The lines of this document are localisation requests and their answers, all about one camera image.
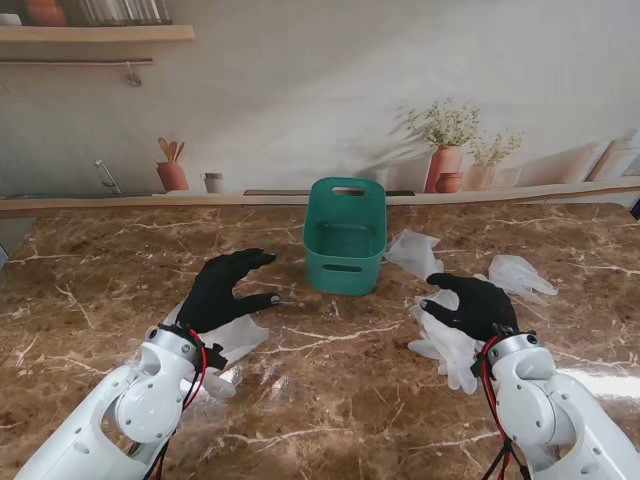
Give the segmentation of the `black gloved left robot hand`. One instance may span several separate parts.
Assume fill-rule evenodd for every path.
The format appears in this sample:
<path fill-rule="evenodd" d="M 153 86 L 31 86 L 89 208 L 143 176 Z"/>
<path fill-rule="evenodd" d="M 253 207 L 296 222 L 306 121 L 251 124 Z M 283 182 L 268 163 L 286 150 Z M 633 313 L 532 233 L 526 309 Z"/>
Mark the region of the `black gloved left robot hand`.
<path fill-rule="evenodd" d="M 208 260 L 195 278 L 176 323 L 198 334 L 216 330 L 244 315 L 278 305 L 276 292 L 235 297 L 233 289 L 252 270 L 269 265 L 275 254 L 250 248 Z"/>

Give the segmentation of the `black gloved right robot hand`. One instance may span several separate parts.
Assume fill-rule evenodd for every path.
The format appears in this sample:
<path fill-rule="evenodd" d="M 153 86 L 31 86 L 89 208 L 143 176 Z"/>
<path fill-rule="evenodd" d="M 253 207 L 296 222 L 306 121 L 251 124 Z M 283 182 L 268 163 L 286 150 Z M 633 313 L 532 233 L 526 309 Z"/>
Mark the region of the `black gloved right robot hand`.
<path fill-rule="evenodd" d="M 484 280 L 449 273 L 432 274 L 426 282 L 455 293 L 458 297 L 456 309 L 444 307 L 432 300 L 421 303 L 423 311 L 447 327 L 458 329 L 483 342 L 496 335 L 495 325 L 513 332 L 519 330 L 514 307 L 501 288 Z"/>

